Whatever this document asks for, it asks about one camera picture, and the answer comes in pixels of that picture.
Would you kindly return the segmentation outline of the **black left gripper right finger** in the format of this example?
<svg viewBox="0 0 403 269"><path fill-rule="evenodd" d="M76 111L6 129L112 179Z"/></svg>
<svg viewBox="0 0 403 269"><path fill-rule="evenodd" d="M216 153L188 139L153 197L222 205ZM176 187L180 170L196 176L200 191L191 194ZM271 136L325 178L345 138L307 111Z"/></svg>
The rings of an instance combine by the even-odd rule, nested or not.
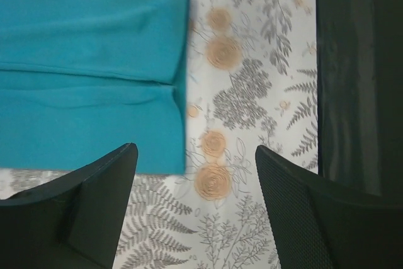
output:
<svg viewBox="0 0 403 269"><path fill-rule="evenodd" d="M402 204L307 171L265 146L258 178L282 268L402 268Z"/></svg>

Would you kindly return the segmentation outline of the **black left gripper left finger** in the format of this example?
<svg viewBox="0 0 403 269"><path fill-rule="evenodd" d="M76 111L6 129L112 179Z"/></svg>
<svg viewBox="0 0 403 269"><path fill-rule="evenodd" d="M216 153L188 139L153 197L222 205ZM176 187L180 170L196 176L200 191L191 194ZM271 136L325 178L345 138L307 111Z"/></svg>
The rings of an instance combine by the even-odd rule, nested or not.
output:
<svg viewBox="0 0 403 269"><path fill-rule="evenodd" d="M1 201L1 268L112 268L138 150L97 161Z"/></svg>

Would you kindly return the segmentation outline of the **teal t shirt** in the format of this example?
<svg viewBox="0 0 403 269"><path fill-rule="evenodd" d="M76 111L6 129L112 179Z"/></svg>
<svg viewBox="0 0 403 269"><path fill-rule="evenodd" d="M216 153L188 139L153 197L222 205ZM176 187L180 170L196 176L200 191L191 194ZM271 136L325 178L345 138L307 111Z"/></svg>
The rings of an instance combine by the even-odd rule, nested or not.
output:
<svg viewBox="0 0 403 269"><path fill-rule="evenodd" d="M1 166L185 171L190 0L1 0Z"/></svg>

